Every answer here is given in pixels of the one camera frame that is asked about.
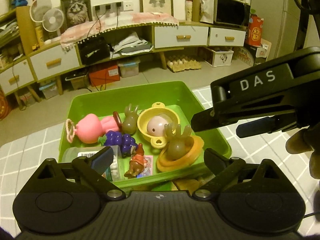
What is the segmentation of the person's hand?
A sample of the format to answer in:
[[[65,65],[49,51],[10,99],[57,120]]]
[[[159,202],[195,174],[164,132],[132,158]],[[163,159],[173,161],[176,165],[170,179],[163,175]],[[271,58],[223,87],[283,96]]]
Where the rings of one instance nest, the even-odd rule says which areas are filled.
[[[299,130],[287,140],[285,147],[289,154],[310,152],[309,172],[319,180],[319,129]]]

